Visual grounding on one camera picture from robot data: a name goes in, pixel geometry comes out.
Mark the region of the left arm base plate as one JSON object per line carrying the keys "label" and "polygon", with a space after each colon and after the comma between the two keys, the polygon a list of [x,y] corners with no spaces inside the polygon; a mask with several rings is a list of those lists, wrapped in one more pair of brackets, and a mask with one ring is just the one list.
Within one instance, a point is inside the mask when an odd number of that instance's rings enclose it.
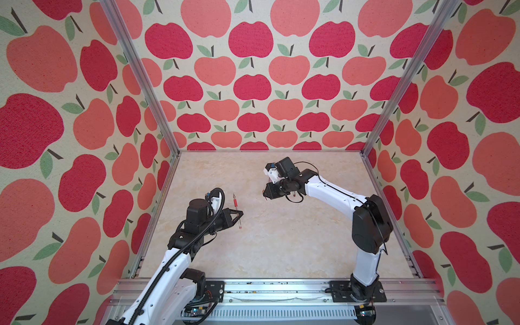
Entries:
{"label": "left arm base plate", "polygon": [[207,303],[210,301],[221,303],[223,301],[225,285],[226,283],[224,281],[205,280],[197,282],[196,295],[190,303]]}

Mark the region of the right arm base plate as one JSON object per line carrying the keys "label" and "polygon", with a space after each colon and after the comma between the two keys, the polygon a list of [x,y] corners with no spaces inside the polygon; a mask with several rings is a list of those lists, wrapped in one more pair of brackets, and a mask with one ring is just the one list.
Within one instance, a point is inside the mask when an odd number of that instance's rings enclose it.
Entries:
{"label": "right arm base plate", "polygon": [[379,280],[365,287],[357,282],[330,281],[329,287],[325,288],[333,298],[334,303],[385,303],[387,297],[385,290]]}

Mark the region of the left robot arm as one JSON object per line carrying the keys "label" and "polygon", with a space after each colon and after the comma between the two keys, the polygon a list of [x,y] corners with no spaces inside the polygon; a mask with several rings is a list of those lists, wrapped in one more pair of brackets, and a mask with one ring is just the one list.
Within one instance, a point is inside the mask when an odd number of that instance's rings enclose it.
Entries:
{"label": "left robot arm", "polygon": [[211,315],[222,302],[224,282],[207,282],[205,273],[190,264],[206,245],[204,237],[235,226],[244,215],[224,203],[220,196],[190,201],[145,289],[119,319],[107,324],[201,324]]}

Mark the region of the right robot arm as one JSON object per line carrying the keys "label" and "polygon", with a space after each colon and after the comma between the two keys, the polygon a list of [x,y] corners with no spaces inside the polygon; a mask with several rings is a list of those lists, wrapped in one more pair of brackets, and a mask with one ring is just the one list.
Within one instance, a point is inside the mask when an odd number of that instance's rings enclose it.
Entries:
{"label": "right robot arm", "polygon": [[290,158],[269,162],[264,169],[269,177],[263,196],[274,200],[297,194],[301,199],[318,199],[346,215],[352,221],[352,241],[357,246],[356,267],[351,274],[351,296],[368,301],[376,292],[381,254],[387,254],[387,242],[394,226],[380,196],[355,194],[321,177],[316,166],[303,171]]}

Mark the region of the red pen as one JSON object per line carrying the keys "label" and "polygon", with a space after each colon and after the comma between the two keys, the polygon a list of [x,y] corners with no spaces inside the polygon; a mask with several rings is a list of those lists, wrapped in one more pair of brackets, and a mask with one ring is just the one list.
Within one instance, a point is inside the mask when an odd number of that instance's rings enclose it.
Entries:
{"label": "red pen", "polygon": [[235,214],[237,215],[237,217],[234,219],[234,222],[235,223],[238,222],[238,227],[239,227],[239,229],[242,230],[242,223],[241,223],[241,220],[240,220],[241,214],[239,214],[240,211],[238,210],[238,201],[237,201],[235,193],[233,193],[233,201],[234,201],[234,208],[236,210]]}

